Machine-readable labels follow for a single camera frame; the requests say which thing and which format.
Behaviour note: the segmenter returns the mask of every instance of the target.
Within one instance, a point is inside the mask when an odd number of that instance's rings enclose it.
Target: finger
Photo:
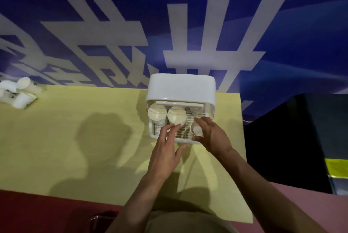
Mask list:
[[[201,136],[193,136],[193,137],[192,137],[192,140],[204,144],[204,138],[201,137]]]
[[[214,121],[210,117],[202,117],[200,119],[205,121],[208,125],[214,124]]]
[[[201,129],[202,129],[203,131],[207,130],[208,124],[207,124],[206,121],[202,120],[202,117],[201,117],[201,118],[199,118],[199,117],[194,117],[194,121],[197,122],[197,124],[201,127]]]
[[[158,136],[158,140],[163,140],[165,141],[166,140],[166,137],[167,137],[167,130],[169,130],[171,127],[173,127],[174,124],[168,124],[166,126],[163,126],[161,128],[161,131],[159,132],[159,136]]]
[[[175,158],[176,160],[179,162],[180,161],[180,157],[182,155],[182,152],[184,151],[184,149],[186,148],[187,144],[183,144],[181,145],[175,152]]]
[[[174,127],[172,127],[171,130],[169,131],[167,141],[174,142],[175,135],[180,128],[181,128],[181,124],[178,124],[178,125],[175,125]]]

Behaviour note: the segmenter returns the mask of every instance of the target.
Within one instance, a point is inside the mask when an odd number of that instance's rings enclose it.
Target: hand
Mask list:
[[[227,134],[211,118],[194,117],[194,121],[202,128],[204,138],[201,136],[194,136],[192,140],[202,143],[208,152],[217,157],[221,153],[233,149]]]
[[[182,152],[186,147],[186,144],[183,144],[174,152],[174,138],[180,128],[180,124],[166,125],[161,128],[147,172],[151,179],[159,179],[164,182],[179,164]]]

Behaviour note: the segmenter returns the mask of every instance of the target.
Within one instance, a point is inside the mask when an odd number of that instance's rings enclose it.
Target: right hand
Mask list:
[[[202,128],[204,138],[194,136],[192,140],[202,143],[208,152],[217,157],[233,149],[227,134],[211,118],[194,117],[194,121]]]

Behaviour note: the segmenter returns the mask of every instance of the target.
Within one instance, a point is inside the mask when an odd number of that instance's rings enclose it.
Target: forearm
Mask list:
[[[161,179],[154,179],[148,175],[143,176],[134,193],[106,233],[144,232],[149,214],[163,182]]]
[[[325,232],[231,149],[217,156],[265,232]]]

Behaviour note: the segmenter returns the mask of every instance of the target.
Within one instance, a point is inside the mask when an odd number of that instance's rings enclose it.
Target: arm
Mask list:
[[[185,145],[181,145],[176,152],[174,151],[174,138],[180,127],[179,124],[175,127],[167,125],[161,128],[147,173],[106,233],[144,232],[159,190],[179,164],[185,148]]]
[[[227,170],[252,213],[266,233],[326,232],[297,205],[259,175],[231,146],[224,132],[210,118],[194,119],[202,128],[202,143]]]

